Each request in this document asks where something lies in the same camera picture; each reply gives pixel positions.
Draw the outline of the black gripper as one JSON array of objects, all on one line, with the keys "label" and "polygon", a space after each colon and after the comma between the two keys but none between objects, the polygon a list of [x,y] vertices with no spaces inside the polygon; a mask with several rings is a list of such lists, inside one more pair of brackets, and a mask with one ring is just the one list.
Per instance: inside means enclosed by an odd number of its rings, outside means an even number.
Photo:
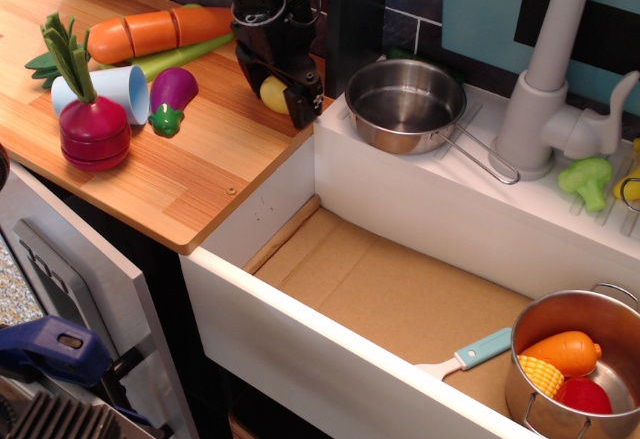
[{"label": "black gripper", "polygon": [[287,77],[284,99],[296,129],[323,109],[324,90],[309,55],[319,15],[317,0],[231,0],[238,64],[254,93],[271,69]]}]

